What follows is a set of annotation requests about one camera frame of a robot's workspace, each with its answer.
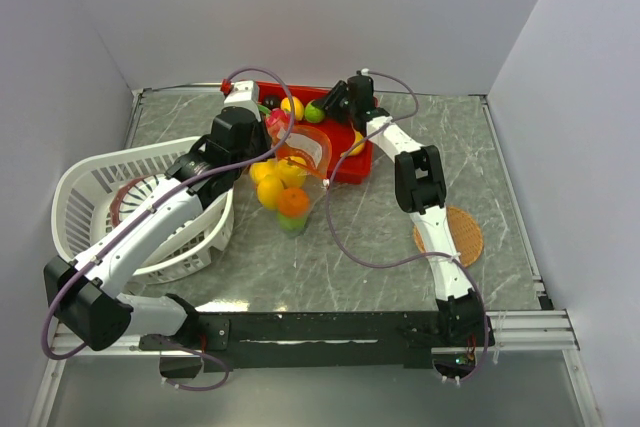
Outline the green yellow guava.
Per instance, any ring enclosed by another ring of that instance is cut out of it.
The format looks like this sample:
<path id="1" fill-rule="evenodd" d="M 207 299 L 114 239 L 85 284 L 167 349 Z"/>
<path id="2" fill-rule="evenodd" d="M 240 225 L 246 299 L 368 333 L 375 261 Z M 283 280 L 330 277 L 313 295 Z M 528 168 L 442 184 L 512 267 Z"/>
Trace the green yellow guava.
<path id="1" fill-rule="evenodd" d="M 319 124 L 326 117 L 324 109 L 316 102 L 310 101 L 304 109 L 304 120 L 311 124 Z"/>

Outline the yellow fruit front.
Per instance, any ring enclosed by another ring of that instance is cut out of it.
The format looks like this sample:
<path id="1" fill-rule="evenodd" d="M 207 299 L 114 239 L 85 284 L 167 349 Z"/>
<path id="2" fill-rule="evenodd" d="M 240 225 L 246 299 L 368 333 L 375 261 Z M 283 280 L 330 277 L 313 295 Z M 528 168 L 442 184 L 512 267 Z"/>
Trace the yellow fruit front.
<path id="1" fill-rule="evenodd" d="M 253 163 L 249 167 L 249 176 L 255 185 L 259 185 L 266 176 L 275 174 L 276 166 L 275 159 Z"/>

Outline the yellow banana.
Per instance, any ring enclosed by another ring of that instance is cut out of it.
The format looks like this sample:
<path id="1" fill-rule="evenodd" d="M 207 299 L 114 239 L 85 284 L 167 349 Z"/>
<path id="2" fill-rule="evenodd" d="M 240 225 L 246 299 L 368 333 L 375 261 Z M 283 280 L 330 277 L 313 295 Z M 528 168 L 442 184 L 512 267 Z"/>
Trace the yellow banana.
<path id="1" fill-rule="evenodd" d="M 352 144 L 340 154 L 341 158 L 354 157 L 360 155 L 366 146 L 365 137 L 357 130 L 353 131 L 354 139 Z"/>

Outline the yellow pear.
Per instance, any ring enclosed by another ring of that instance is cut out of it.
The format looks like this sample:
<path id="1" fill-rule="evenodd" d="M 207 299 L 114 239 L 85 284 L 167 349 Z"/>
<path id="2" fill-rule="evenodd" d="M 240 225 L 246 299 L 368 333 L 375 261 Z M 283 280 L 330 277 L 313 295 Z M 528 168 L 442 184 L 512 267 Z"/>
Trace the yellow pear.
<path id="1" fill-rule="evenodd" d="M 284 191 L 284 184 L 274 174 L 264 176 L 256 187 L 256 195 L 260 204 L 267 210 L 277 209 L 278 199 Z"/>

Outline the clear zip bag orange zipper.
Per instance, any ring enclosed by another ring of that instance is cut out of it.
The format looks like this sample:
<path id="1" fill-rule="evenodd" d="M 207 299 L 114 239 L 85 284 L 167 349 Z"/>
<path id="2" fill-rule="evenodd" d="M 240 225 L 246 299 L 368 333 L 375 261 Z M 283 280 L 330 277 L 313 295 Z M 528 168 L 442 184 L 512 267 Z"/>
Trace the clear zip bag orange zipper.
<path id="1" fill-rule="evenodd" d="M 326 193 L 331 154 L 324 132 L 297 124 L 273 158 L 249 167 L 258 202 L 285 234 L 304 232 L 313 207 Z"/>

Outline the yellow orange fruit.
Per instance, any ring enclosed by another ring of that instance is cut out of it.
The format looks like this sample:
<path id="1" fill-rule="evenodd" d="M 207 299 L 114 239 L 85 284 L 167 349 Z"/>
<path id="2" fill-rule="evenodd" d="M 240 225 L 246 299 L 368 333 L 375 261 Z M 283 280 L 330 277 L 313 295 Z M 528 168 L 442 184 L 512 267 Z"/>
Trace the yellow orange fruit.
<path id="1" fill-rule="evenodd" d="M 275 174 L 286 188 L 301 188 L 307 177 L 306 161 L 299 156 L 289 156 L 277 162 Z"/>

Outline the orange tangerine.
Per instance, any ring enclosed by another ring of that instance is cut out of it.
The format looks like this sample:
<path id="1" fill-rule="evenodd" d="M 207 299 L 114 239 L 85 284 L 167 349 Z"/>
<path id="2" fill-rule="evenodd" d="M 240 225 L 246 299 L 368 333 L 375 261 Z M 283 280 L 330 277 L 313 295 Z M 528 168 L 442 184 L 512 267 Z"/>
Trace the orange tangerine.
<path id="1" fill-rule="evenodd" d="M 290 218 L 306 215 L 310 205 L 309 196 L 302 188 L 298 187 L 284 189 L 277 199 L 278 212 Z"/>

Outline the green lime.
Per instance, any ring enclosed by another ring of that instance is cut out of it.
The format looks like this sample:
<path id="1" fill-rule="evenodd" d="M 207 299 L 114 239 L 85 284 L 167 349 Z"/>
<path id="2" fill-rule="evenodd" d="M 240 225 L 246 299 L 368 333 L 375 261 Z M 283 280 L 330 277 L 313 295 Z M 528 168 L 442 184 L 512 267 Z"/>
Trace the green lime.
<path id="1" fill-rule="evenodd" d="M 277 219 L 280 228 L 287 234 L 299 235 L 301 234 L 307 223 L 307 215 L 300 215 L 296 217 L 286 216 L 282 213 L 277 214 Z"/>

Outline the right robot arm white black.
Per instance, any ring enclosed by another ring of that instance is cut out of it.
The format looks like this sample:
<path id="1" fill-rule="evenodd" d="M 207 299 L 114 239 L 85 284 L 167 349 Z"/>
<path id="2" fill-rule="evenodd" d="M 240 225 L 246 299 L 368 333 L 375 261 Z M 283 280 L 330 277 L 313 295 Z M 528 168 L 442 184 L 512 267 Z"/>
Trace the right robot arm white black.
<path id="1" fill-rule="evenodd" d="M 377 265 L 356 258 L 341 241 L 336 244 L 351 260 L 372 268 L 388 269 L 426 257 L 435 283 L 437 331 L 446 346 L 469 345 L 472 340 L 490 345 L 490 323 L 479 288 L 463 267 L 450 231 L 447 186 L 441 156 L 434 145 L 422 145 L 406 133 L 395 118 L 376 104 L 373 78 L 362 69 L 338 81 L 321 99 L 327 116 L 363 135 L 358 146 L 372 142 L 394 162 L 394 193 L 401 211 L 409 215 L 425 252 Z"/>

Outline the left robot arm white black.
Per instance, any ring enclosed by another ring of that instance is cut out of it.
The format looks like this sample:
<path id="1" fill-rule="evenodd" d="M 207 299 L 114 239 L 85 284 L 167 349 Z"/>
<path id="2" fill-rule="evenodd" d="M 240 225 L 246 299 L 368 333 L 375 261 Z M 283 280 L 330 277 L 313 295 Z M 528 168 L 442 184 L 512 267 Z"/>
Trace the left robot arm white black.
<path id="1" fill-rule="evenodd" d="M 95 351 L 125 334 L 163 336 L 178 349 L 194 344 L 199 325 L 193 306 L 176 295 L 127 296 L 124 288 L 170 235 L 220 203 L 246 166 L 269 157 L 269 147 L 258 108 L 223 108 L 210 132 L 121 224 L 73 260 L 56 256 L 45 265 L 46 318 L 58 319 Z"/>

